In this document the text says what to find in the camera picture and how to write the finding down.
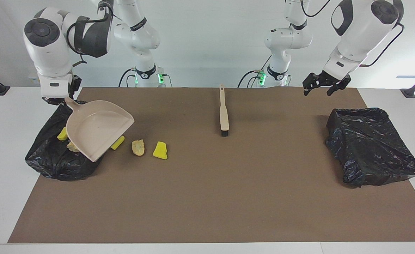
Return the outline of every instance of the yellow block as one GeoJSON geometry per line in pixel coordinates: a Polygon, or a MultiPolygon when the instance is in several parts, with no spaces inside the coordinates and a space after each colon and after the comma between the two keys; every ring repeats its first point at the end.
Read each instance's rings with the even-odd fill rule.
{"type": "Polygon", "coordinates": [[[65,141],[68,138],[68,133],[66,132],[66,126],[63,127],[60,134],[57,136],[57,139],[60,141],[65,141]]]}
{"type": "Polygon", "coordinates": [[[116,150],[125,140],[126,138],[124,136],[121,136],[118,138],[118,140],[115,141],[115,143],[110,147],[113,150],[116,150]]]}
{"type": "Polygon", "coordinates": [[[159,159],[168,159],[167,144],[160,141],[157,142],[157,146],[155,147],[154,153],[152,155],[159,159]]]}

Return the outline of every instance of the garbage bag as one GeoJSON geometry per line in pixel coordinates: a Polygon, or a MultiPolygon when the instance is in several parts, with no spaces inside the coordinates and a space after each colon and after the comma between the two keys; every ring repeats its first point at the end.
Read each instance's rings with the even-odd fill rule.
{"type": "Polygon", "coordinates": [[[326,146],[353,187],[386,185],[415,177],[415,158],[380,108],[335,109],[326,146]]]}
{"type": "Polygon", "coordinates": [[[57,139],[71,113],[69,107],[60,105],[38,133],[25,156],[25,162],[44,177],[61,181],[81,180],[91,175],[102,161],[101,157],[98,161],[91,162],[82,153],[67,149],[69,139],[57,139]]]}

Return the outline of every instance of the tan food piece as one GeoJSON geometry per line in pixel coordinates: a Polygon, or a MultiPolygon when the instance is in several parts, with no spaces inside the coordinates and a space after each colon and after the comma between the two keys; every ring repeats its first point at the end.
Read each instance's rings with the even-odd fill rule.
{"type": "Polygon", "coordinates": [[[145,143],[142,139],[132,142],[132,151],[136,156],[142,156],[145,154],[145,143]]]}
{"type": "Polygon", "coordinates": [[[70,142],[67,144],[67,148],[68,148],[68,150],[69,150],[69,151],[72,151],[72,152],[75,152],[75,153],[80,152],[79,148],[77,148],[77,146],[75,146],[75,145],[74,145],[74,143],[73,143],[72,141],[70,141],[70,142]]]}

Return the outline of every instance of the white backdrop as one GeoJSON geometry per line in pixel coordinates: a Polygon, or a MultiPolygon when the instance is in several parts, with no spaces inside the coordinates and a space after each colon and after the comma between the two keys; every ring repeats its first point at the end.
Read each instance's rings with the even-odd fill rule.
{"type": "MultiPolygon", "coordinates": [[[[314,41],[309,48],[291,50],[291,85],[301,85],[309,72],[319,73],[338,43],[340,38],[331,27],[330,16],[340,1],[332,0],[322,13],[309,19],[314,41]]],[[[283,16],[283,0],[140,2],[143,13],[162,38],[160,47],[153,50],[154,59],[171,75],[175,86],[237,85],[245,72],[259,69],[270,55],[263,42],[267,31],[288,26],[283,16]]],[[[309,13],[319,10],[325,2],[312,0],[309,13]]],[[[96,14],[90,0],[0,0],[0,81],[4,84],[32,85],[28,77],[34,68],[22,42],[22,29],[36,12],[47,6],[84,16],[96,14]]],[[[404,6],[404,34],[378,64],[355,71],[350,86],[407,86],[394,84],[397,75],[415,74],[415,1],[404,0],[404,6]]],[[[388,40],[397,32],[393,31],[388,40]]],[[[86,57],[89,64],[75,68],[83,86],[115,86],[123,71],[134,65],[128,50],[112,41],[108,55],[99,59],[86,57]]],[[[73,54],[72,60],[78,61],[78,56],[73,54]]]]}

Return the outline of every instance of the wooden brush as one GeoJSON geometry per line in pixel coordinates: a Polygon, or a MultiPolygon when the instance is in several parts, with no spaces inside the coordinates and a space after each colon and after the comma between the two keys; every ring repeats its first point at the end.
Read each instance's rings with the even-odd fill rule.
{"type": "Polygon", "coordinates": [[[230,120],[225,103],[225,86],[220,85],[220,128],[222,137],[227,137],[230,131],[230,120]]]}

